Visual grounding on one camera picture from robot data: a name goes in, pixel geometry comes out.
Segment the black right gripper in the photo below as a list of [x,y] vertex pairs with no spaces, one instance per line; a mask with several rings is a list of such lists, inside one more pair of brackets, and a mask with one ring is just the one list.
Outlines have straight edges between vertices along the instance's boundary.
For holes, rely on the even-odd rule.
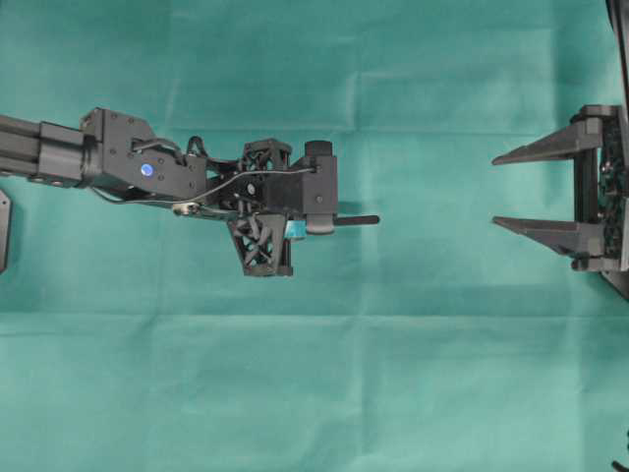
[[[572,124],[496,157],[492,165],[574,158],[575,221],[494,216],[492,222],[561,256],[579,271],[628,269],[628,119],[621,105],[585,105]],[[600,254],[600,226],[604,244]]]

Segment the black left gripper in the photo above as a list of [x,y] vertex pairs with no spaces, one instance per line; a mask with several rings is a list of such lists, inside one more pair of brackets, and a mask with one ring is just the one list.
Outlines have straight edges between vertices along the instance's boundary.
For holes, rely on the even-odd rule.
[[[246,276],[291,276],[291,243],[284,231],[288,216],[306,215],[309,235],[329,235],[338,212],[337,157],[332,143],[311,141],[289,168],[292,149],[274,139],[245,144],[235,160],[210,158],[207,180],[217,192],[203,199],[203,216],[224,221]],[[267,203],[265,202],[267,181]]]

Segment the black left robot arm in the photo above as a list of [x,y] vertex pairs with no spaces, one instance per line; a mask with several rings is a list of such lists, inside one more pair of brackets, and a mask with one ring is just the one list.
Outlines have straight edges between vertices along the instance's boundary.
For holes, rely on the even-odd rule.
[[333,233],[337,158],[312,141],[291,159],[275,139],[247,143],[240,157],[216,159],[203,140],[186,147],[157,137],[141,118],[91,110],[77,129],[1,118],[1,173],[32,183],[90,189],[113,205],[159,207],[223,221],[246,276],[290,276],[291,242]]

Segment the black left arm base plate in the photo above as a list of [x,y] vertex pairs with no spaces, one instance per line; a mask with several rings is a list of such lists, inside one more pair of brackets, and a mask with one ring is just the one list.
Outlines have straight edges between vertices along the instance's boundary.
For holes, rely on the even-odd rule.
[[12,200],[0,190],[0,273],[5,272],[9,265],[12,215]]

